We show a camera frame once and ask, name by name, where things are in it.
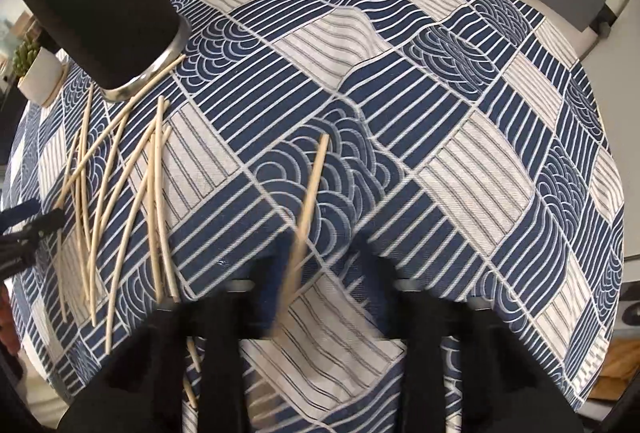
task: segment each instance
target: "wall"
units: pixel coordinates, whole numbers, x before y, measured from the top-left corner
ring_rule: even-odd
[[[625,256],[640,254],[640,0],[584,59],[625,192]]]
[[[22,0],[0,0],[0,20],[8,20],[12,25],[18,17],[28,11]]]

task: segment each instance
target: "bamboo skewer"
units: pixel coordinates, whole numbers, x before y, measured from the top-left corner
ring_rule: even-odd
[[[169,107],[169,101],[165,101],[163,105],[163,109],[166,111],[168,107]],[[124,167],[124,170],[122,171],[122,174],[118,179],[118,182],[114,186],[113,191],[111,192],[111,197],[109,198],[109,203],[107,204],[106,209],[102,213],[102,221],[100,222],[101,235],[103,235],[105,229],[107,229],[109,218],[111,218],[111,212],[113,211],[113,208],[115,207],[118,201],[118,197],[120,196],[120,193],[124,188],[124,185],[126,184],[127,179],[131,175],[131,172],[133,171],[133,168],[135,167],[136,162],[138,161],[138,158],[142,153],[142,150],[145,149],[145,146],[147,145],[147,142],[149,141],[149,138],[151,137],[151,134],[155,131],[155,129],[156,129],[156,119],[154,118],[154,120],[151,121],[151,123],[149,123],[149,125],[146,127],[145,133],[142,135],[142,137],[140,137],[140,140],[138,141],[138,144],[134,148],[133,152],[131,152],[131,155],[129,155],[129,159],[127,160],[127,165]]]
[[[318,186],[322,175],[322,167],[324,166],[324,157],[326,149],[329,145],[329,134],[322,134],[318,149],[316,150],[316,158],[311,170],[309,181],[306,184],[305,200],[300,209],[298,223],[296,226],[296,234],[289,251],[289,263],[282,279],[282,286],[278,293],[278,305],[276,306],[276,316],[273,320],[271,328],[271,337],[277,336],[282,330],[283,321],[289,314],[289,306],[291,305],[296,291],[300,288],[300,278],[302,269],[300,263],[306,256],[306,238],[311,227],[311,220],[316,209],[316,196],[318,195]]]
[[[86,105],[84,105],[84,115],[82,116],[82,130],[80,132],[80,156],[83,156],[86,152],[86,145],[89,137],[89,121],[91,120],[91,103],[94,98],[94,84],[89,85],[89,94],[86,99]],[[86,193],[86,174],[84,172],[84,166],[76,166],[76,172],[80,170],[80,182],[81,182],[81,195],[82,195],[82,225],[84,228],[84,240],[86,242],[87,250],[91,249],[91,236],[89,230],[89,203],[87,201]]]
[[[104,168],[104,173],[102,174],[102,182],[100,183],[100,192],[98,193],[98,203],[95,208],[95,216],[94,216],[94,232],[91,236],[91,249],[89,251],[89,266],[87,268],[87,272],[89,273],[89,306],[91,308],[91,323],[95,327],[97,324],[96,316],[95,316],[95,282],[96,282],[96,272],[95,272],[95,264],[98,256],[98,246],[100,245],[100,239],[102,238],[101,229],[101,215],[102,215],[102,206],[104,204],[104,197],[107,194],[107,188],[109,186],[109,177],[111,176],[111,169],[113,169],[113,163],[116,160],[116,156],[118,154],[118,145],[120,143],[120,139],[122,138],[122,134],[124,133],[124,129],[127,126],[127,119],[129,119],[129,114],[125,114],[125,116],[120,121],[120,126],[118,126],[118,131],[116,132],[115,137],[113,138],[113,142],[111,143],[111,149],[109,150],[109,158],[107,159],[107,164]]]
[[[167,127],[164,131],[164,135],[162,136],[162,141],[166,141],[171,135],[171,126]],[[122,272],[122,265],[124,264],[124,258],[127,253],[127,244],[129,243],[129,237],[131,235],[131,231],[133,230],[133,225],[136,221],[136,215],[140,209],[140,204],[142,204],[142,197],[145,195],[145,190],[147,189],[148,184],[148,169],[145,171],[145,174],[142,175],[142,180],[140,181],[140,186],[138,187],[138,192],[136,193],[136,197],[133,199],[133,203],[131,204],[131,208],[129,210],[129,217],[127,218],[127,223],[125,224],[125,228],[122,232],[122,238],[120,239],[120,246],[118,248],[118,256],[116,258],[116,265],[113,268],[113,277],[111,278],[111,288],[109,291],[109,306],[107,310],[107,327],[106,327],[106,344],[105,351],[106,353],[111,352],[111,333],[113,332],[113,315],[115,313],[116,308],[116,293],[118,291],[118,285],[120,283],[120,273]]]
[[[182,387],[184,388],[184,392],[187,394],[187,399],[189,399],[189,404],[193,409],[198,409],[198,401],[196,400],[196,394],[193,392],[193,388],[191,387],[191,383],[187,379],[185,375],[182,378]]]
[[[80,207],[80,181],[76,180],[75,192],[71,191],[71,200],[74,204],[76,214],[76,249],[78,250],[78,262],[80,264],[80,276],[82,277],[82,291],[84,299],[89,301],[89,281],[86,278],[86,267],[84,264],[84,235],[82,234],[82,208]]]
[[[198,350],[196,350],[196,344],[193,342],[193,337],[187,337],[187,350],[189,350],[193,366],[196,371],[200,373],[202,371],[202,368],[200,367],[200,356],[198,355]]]
[[[272,340],[282,338],[284,334],[284,321],[289,316],[289,306],[293,303],[295,294],[300,287],[300,278],[302,276],[301,264],[306,256],[306,239],[316,209],[316,196],[318,195],[318,186],[322,176],[322,167],[324,166],[324,157],[326,156],[328,145],[329,135],[322,134],[316,150],[316,158],[314,159],[311,175],[306,184],[305,199],[300,208],[296,234],[289,251],[287,269],[285,270],[282,285],[278,291],[276,315],[269,334]],[[261,399],[261,397],[268,392],[269,386],[267,381],[265,381],[265,383],[266,384],[254,386],[254,389],[250,390],[248,395],[247,410],[255,429],[263,429],[272,425],[270,424],[270,420],[273,419],[273,415],[269,413],[271,411],[271,404],[268,400]]]
[[[147,183],[149,186],[155,186],[156,176],[154,175],[154,168],[156,164],[156,136],[151,134],[149,140],[149,153],[147,160]],[[151,273],[154,277],[154,289],[156,291],[156,301],[159,303],[164,298],[164,291],[162,291],[162,271],[160,270],[160,256],[158,254],[158,242],[156,240],[156,201],[154,194],[156,190],[153,188],[146,190],[146,227],[149,240],[149,255],[151,257]]]
[[[180,292],[175,282],[174,266],[171,261],[171,249],[169,248],[169,238],[164,225],[164,196],[162,195],[162,139],[160,132],[162,128],[162,102],[164,97],[158,97],[158,109],[156,110],[156,149],[155,149],[155,186],[149,189],[156,189],[156,214],[158,215],[158,234],[160,235],[160,248],[162,249],[162,263],[164,265],[164,275],[166,276],[169,294],[176,302],[180,302]]]
[[[69,149],[68,155],[66,156],[65,175],[62,177],[63,186],[66,184],[66,181],[69,178],[69,173],[71,172],[71,163],[74,161],[74,153],[76,152],[76,146],[78,146],[79,137],[80,137],[80,130],[78,130],[74,135],[74,140],[71,142],[71,148]],[[58,195],[58,200],[56,201],[55,207],[63,208],[64,205],[65,205],[65,198],[62,196],[62,189],[61,189],[60,194]]]
[[[66,183],[66,179],[69,178],[69,172],[71,171],[71,163],[73,162],[74,152],[76,151],[76,146],[78,145],[78,136],[79,136],[79,132],[76,132],[76,134],[74,135],[74,140],[71,143],[71,149],[69,150],[68,155],[66,157],[65,174],[62,177],[63,186]],[[58,196],[58,200],[56,201],[55,207],[63,208],[64,205],[65,205],[64,198],[61,196]],[[62,313],[62,322],[66,323],[65,292],[62,288],[63,273],[62,273],[61,263],[62,263],[62,229],[59,229],[58,236],[56,237],[56,259],[54,260],[54,265],[58,266],[58,269],[57,269],[58,299],[60,300],[60,312]]]
[[[84,154],[84,156],[82,157],[82,159],[78,163],[78,166],[76,166],[76,171],[69,178],[69,182],[63,187],[63,193],[66,194],[69,191],[69,189],[71,187],[71,182],[75,182],[76,178],[78,178],[79,169],[80,168],[84,168],[84,165],[93,156],[93,154],[95,153],[95,150],[98,149],[98,146],[101,145],[102,141],[107,138],[107,136],[110,134],[110,132],[111,132],[111,130],[113,130],[113,128],[115,128],[118,124],[120,124],[120,121],[122,120],[124,115],[128,114],[133,109],[133,107],[136,105],[136,103],[140,99],[142,99],[149,90],[151,90],[154,86],[156,86],[156,84],[162,78],[164,78],[164,76],[166,76],[166,74],[172,68],[174,68],[175,66],[180,64],[181,61],[184,59],[184,57],[185,57],[184,54],[181,54],[180,56],[178,56],[174,61],[172,61],[165,68],[163,68],[161,71],[159,71],[158,74],[153,76],[151,78],[151,80],[149,81],[149,83],[147,83],[145,86],[143,86],[135,96],[133,96],[129,101],[127,101],[127,104],[123,106],[123,108],[111,120],[111,123],[109,123],[107,125],[107,127],[102,131],[102,133],[97,137],[97,139],[95,139],[95,141],[92,144],[91,148],[89,148],[89,150],[87,150],[87,152]]]

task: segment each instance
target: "blue and white tablecloth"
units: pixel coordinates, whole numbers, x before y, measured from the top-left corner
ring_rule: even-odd
[[[441,297],[491,300],[569,402],[584,400],[612,333],[623,196],[589,80],[540,12],[520,0],[171,1],[192,25],[187,59],[134,109],[110,186],[166,96],[164,196],[185,299],[245,276],[292,228],[316,142],[331,136],[295,324],[282,344],[242,344],[247,380],[276,389],[270,431],[393,427],[404,348],[372,339],[366,280],[346,252],[364,228],[403,276]],[[4,207],[38,197],[51,208],[89,82],[72,65],[50,108],[28,106]],[[121,108],[94,96],[90,143]],[[92,211],[110,145],[89,163]],[[23,346],[64,397],[105,360],[106,294],[145,168],[146,153],[101,244],[97,327],[78,282],[70,200],[60,265],[52,238],[14,280]],[[154,305],[145,211],[120,280],[115,345]],[[455,427],[456,340],[443,349]],[[197,391],[193,366],[188,374]]]

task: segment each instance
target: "table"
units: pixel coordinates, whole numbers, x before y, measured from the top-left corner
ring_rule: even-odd
[[[346,250],[360,230],[401,275],[437,295],[492,301],[580,406],[612,334],[623,197],[589,80],[549,20],[520,0],[171,1],[192,26],[187,58],[131,114],[110,182],[164,95],[174,129],[163,155],[164,196],[183,298],[242,278],[251,259],[292,228],[315,143],[322,132],[331,136],[292,307],[304,326],[286,344],[242,344],[247,380],[277,387],[272,429],[392,428],[404,349],[368,335],[367,283]],[[50,108],[27,107],[5,207],[32,197],[51,207],[89,82],[73,65]],[[94,96],[90,143],[121,108]],[[89,164],[92,209],[110,145]],[[70,201],[59,266],[50,239],[36,266],[14,280],[24,348],[67,399],[106,357],[105,297],[145,164],[146,153],[100,246],[97,327],[77,282]],[[120,280],[115,345],[154,307],[145,211]],[[456,340],[443,349],[455,427]],[[193,366],[188,375],[197,392]],[[194,412],[185,410],[185,428],[194,431]]]

